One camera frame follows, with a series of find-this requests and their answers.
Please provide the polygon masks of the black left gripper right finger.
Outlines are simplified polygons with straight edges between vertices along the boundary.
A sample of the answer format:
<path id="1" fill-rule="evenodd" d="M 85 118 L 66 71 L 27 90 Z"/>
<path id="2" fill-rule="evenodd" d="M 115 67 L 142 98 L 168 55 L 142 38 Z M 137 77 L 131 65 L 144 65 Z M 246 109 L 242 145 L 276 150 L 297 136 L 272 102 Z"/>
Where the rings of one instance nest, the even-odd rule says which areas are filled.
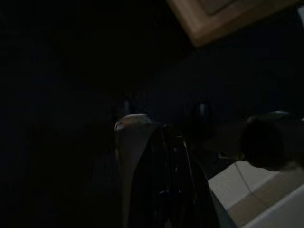
<path id="1" fill-rule="evenodd" d="M 204 171 L 183 134 L 168 128 L 171 165 L 170 222 L 175 228 L 214 227 L 214 206 Z"/>

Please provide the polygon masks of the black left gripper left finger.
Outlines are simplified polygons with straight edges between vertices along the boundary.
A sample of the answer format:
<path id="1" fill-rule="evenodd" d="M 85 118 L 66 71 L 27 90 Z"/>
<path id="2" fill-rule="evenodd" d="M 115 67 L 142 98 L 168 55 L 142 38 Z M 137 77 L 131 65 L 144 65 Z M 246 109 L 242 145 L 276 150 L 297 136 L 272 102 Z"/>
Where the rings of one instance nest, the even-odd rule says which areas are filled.
<path id="1" fill-rule="evenodd" d="M 171 164 L 166 136 L 161 125 L 148 137 L 133 176 L 133 227 L 171 228 Z"/>

